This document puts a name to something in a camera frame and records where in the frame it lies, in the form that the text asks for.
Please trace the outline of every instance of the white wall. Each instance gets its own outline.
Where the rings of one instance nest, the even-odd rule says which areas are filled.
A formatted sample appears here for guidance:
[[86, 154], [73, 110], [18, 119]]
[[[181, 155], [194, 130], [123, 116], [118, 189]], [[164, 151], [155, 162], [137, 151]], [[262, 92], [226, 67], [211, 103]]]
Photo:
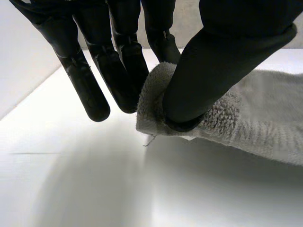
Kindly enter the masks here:
[[60, 63], [51, 46], [8, 0], [0, 1], [0, 119]]

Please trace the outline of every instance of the gray wall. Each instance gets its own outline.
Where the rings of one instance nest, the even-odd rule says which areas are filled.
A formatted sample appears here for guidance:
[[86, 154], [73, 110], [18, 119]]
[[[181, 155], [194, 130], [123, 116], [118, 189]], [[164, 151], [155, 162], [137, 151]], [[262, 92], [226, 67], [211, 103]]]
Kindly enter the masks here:
[[0, 119], [59, 66], [51, 46], [7, 0], [0, 0]]
[[[186, 46], [188, 41], [202, 28], [198, 3], [199, 0], [177, 0], [171, 32], [175, 35], [177, 45], [180, 48]], [[299, 34], [285, 48], [303, 48], [303, 14], [298, 17], [295, 23], [298, 26]], [[139, 19], [138, 38], [143, 47], [149, 48], [144, 30], [143, 11]], [[81, 35], [80, 42], [83, 47], [86, 46]]]

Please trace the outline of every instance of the terry cloth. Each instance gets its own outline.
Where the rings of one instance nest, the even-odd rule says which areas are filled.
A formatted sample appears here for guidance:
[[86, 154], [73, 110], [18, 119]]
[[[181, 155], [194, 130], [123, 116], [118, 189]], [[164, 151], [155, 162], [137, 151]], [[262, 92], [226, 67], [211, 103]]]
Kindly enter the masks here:
[[149, 74], [139, 99], [137, 130], [152, 136], [203, 138], [277, 161], [303, 165], [303, 75], [254, 70], [233, 86], [189, 132], [165, 124], [162, 99], [176, 65]]

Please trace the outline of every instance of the loose thread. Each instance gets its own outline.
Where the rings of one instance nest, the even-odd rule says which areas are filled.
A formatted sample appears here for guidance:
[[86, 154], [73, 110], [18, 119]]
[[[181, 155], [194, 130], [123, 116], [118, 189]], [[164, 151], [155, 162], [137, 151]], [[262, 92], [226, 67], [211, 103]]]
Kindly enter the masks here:
[[153, 139], [151, 141], [149, 141], [149, 143], [147, 145], [143, 145], [144, 147], [148, 147], [155, 139], [157, 136], [151, 135], [153, 137]]

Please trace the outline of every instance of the black robotic finger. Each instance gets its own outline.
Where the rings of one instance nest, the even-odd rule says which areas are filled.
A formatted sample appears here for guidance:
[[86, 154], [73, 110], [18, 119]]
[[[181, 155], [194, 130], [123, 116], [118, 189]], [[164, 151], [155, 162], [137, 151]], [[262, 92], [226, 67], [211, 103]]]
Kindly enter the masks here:
[[140, 92], [149, 74], [136, 34], [141, 11], [140, 0], [108, 0], [107, 3], [120, 59]]
[[80, 48], [78, 28], [72, 16], [62, 15], [59, 8], [55, 16], [53, 12], [42, 13], [46, 9], [43, 3], [35, 3], [30, 7], [14, 5], [53, 47], [89, 118], [96, 122], [105, 120], [109, 116], [110, 108]]
[[111, 42], [108, 5], [102, 1], [79, 8], [74, 19], [84, 34], [90, 54], [119, 108], [134, 113], [139, 92]]
[[163, 99], [178, 131], [199, 124], [233, 85], [289, 43], [303, 11], [297, 0], [201, 0], [199, 7], [204, 28], [185, 47]]
[[142, 0], [148, 43], [160, 62], [177, 64], [180, 52], [169, 32], [176, 0]]

